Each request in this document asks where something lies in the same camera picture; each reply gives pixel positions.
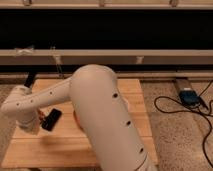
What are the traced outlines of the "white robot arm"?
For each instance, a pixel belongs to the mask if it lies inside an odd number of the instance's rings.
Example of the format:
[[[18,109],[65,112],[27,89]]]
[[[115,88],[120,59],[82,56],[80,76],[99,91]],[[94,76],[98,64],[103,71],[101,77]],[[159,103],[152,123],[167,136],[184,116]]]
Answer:
[[[70,101],[103,171],[157,171],[118,90],[115,72],[103,65],[78,68],[71,77],[39,92],[15,87],[0,113],[31,133],[37,111]]]

